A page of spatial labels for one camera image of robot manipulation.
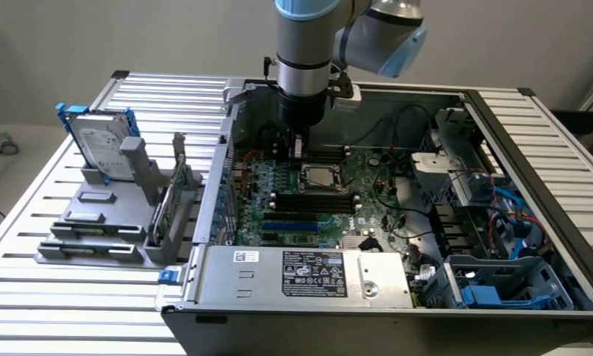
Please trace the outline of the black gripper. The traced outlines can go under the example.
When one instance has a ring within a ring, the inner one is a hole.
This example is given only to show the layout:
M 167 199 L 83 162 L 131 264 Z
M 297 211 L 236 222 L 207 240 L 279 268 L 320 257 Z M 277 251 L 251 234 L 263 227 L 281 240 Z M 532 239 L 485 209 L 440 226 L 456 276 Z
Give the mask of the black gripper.
M 284 90 L 277 94 L 279 117 L 288 127 L 289 158 L 305 157 L 309 130 L 323 120 L 325 113 L 325 91 L 313 96 L 296 96 Z

